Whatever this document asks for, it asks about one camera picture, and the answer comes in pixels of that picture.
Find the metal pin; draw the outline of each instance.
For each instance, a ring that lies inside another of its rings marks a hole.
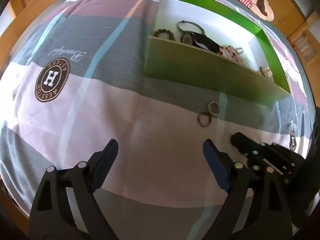
[[[272,167],[267,167],[267,172],[273,173],[275,170]]]
[[[235,167],[237,169],[242,169],[243,168],[243,164],[242,163],[235,163]]]
[[[79,167],[79,168],[84,168],[85,166],[87,166],[87,163],[86,163],[86,162],[79,162],[79,163],[78,163],[78,167]]]
[[[53,166],[50,166],[47,168],[47,172],[53,172],[54,171],[54,167]]]

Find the striped bed sheet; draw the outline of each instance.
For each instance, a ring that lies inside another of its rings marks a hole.
[[[159,0],[67,0],[35,28],[0,80],[0,175],[24,212],[29,214],[48,166],[73,167],[114,138],[119,155],[95,197],[118,237],[201,239],[227,196],[202,154],[204,140],[245,162],[230,143],[232,134],[289,148],[294,130],[295,151],[306,157],[314,105],[297,55],[279,30],[239,1],[217,1],[264,29],[291,96],[267,107],[145,77]],[[41,102],[37,78],[57,58],[69,62],[67,81],[56,98]],[[221,112],[202,128],[197,116],[210,101]],[[73,192],[68,195],[85,231]],[[235,230],[243,227],[251,200],[248,192]]]

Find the screw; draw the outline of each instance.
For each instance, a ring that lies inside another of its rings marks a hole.
[[[87,166],[87,163],[86,163],[86,162],[79,162],[79,163],[78,163],[78,167],[79,167],[79,168],[84,168],[85,166]]]
[[[50,166],[47,168],[47,172],[53,172],[54,171],[54,167],[53,166]]]
[[[273,173],[275,170],[272,167],[267,167],[267,172]]]
[[[243,164],[242,163],[235,163],[235,167],[237,169],[242,169],[243,168]]]

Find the watch face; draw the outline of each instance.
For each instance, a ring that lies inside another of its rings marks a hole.
[[[193,39],[190,33],[185,33],[181,37],[181,42],[184,44],[192,45]]]

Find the brown circular emblem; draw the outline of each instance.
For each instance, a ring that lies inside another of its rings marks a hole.
[[[70,65],[65,58],[50,61],[40,72],[36,82],[36,98],[41,102],[54,100],[69,76]]]

